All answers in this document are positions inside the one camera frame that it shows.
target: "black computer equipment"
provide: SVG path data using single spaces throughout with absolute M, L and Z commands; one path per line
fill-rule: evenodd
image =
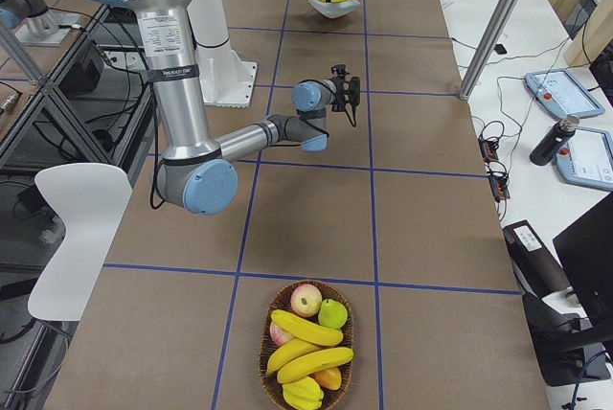
M 558 386 L 573 384 L 602 347 L 613 356 L 613 194 L 556 236 L 554 247 L 588 316 L 561 315 L 536 297 L 524 299 L 541 372 Z M 590 365 L 586 380 L 610 378 L 604 360 Z

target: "black bottle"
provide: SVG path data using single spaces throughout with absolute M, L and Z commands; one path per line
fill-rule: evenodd
M 554 159 L 562 145 L 575 135 L 575 129 L 577 129 L 578 125 L 579 118 L 574 115 L 568 115 L 563 120 L 555 123 L 545 137 L 543 137 L 543 140 L 530 153 L 530 160 L 538 166 L 545 166 Z

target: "fruit basket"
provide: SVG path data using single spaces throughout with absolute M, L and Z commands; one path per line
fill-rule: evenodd
M 273 374 L 272 376 L 266 376 L 266 366 L 268 363 L 268 358 L 270 355 L 275 352 L 279 346 L 277 346 L 272 340 L 269 329 L 271 323 L 271 314 L 275 309 L 283 309 L 286 311 L 292 311 L 290 298 L 292 292 L 300 285 L 303 284 L 311 284 L 315 285 L 322 294 L 323 299 L 332 299 L 337 302 L 342 303 L 347 309 L 348 319 L 347 323 L 341 328 L 343 332 L 343 340 L 337 345 L 339 347 L 347 347 L 354 350 L 353 347 L 353 314 L 352 309 L 349 305 L 347 299 L 340 293 L 338 290 L 333 288 L 332 286 L 323 283 L 321 281 L 313 281 L 313 280 L 303 280 L 298 281 L 296 283 L 290 284 L 282 288 L 273 298 L 270 303 L 270 307 L 268 308 L 268 312 L 266 313 L 266 320 L 264 323 L 264 331 L 261 336 L 261 345 L 260 345 L 260 377 L 261 377 L 261 385 L 264 388 L 265 393 L 272 399 L 273 402 L 279 406 L 279 408 L 283 408 L 285 410 L 294 410 L 294 407 L 289 405 L 284 400 L 283 396 L 283 387 L 277 381 L 277 375 Z M 312 318 L 308 318 L 308 320 L 317 322 L 317 316 L 313 316 Z M 336 391 L 331 391 L 329 389 L 324 389 L 324 398 L 322 401 L 321 410 L 330 410 L 338 405 L 338 403 L 342 400 L 342 398 L 347 394 L 350 383 L 352 381 L 352 364 L 353 361 L 340 365 L 338 368 L 341 372 L 341 385 L 340 388 Z

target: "red apple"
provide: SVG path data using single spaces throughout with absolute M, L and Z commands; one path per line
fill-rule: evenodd
M 294 337 L 294 335 L 286 332 L 272 321 L 270 322 L 270 329 L 268 331 L 270 332 L 270 338 L 272 338 L 272 341 L 274 341 L 277 346 L 287 343 Z
M 319 312 L 322 292 L 313 284 L 302 284 L 294 289 L 289 300 L 291 309 L 301 317 L 311 317 Z

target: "white table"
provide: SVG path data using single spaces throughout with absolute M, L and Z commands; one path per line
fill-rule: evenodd
M 476 47 L 497 2 L 498 0 L 441 0 L 449 35 Z M 519 0 L 498 39 L 508 53 L 504 56 L 492 53 L 488 62 L 500 60 L 502 57 L 535 56 L 555 48 L 556 45 L 560 47 L 539 57 L 506 59 L 486 66 L 468 100 L 472 115 L 486 123 L 492 120 L 502 121 L 506 127 L 505 133 L 515 134 L 518 130 L 517 125 L 500 112 L 498 78 L 502 76 L 520 78 L 529 72 L 566 67 L 563 52 L 570 44 L 570 40 L 564 43 L 567 38 L 568 34 L 547 0 Z M 474 50 L 454 42 L 454 53 L 463 76 Z M 574 68 L 572 73 L 588 89 L 598 85 L 587 67 Z M 504 227 L 527 219 L 549 250 L 556 255 L 552 239 L 604 198 L 607 192 L 562 182 L 553 164 L 544 167 L 534 165 L 529 159 L 529 154 L 556 120 L 538 102 L 533 102 L 528 113 L 532 93 L 525 87 L 523 80 L 500 80 L 500 86 L 504 110 L 520 123 L 528 114 L 512 159 L 511 151 L 516 138 L 503 139 L 498 149 L 500 160 L 511 169 L 509 184 L 511 199 L 507 201 L 507 211 L 501 220 L 501 225 Z M 596 118 L 582 120 L 581 125 L 613 133 L 611 105 L 600 89 L 594 91 L 593 95 L 606 111 Z M 482 126 L 475 119 L 477 134 L 481 132 Z M 486 136 L 499 135 L 499 133 L 500 125 L 496 125 L 486 132 Z M 575 307 L 564 305 L 559 300 L 556 308 L 561 312 L 578 311 Z M 570 401 L 573 387 L 549 388 L 547 392 L 552 409 L 558 410 L 560 405 Z M 588 397 L 588 400 L 579 402 L 577 410 L 610 408 L 613 402 L 613 381 L 583 383 L 579 388 L 579 395 Z

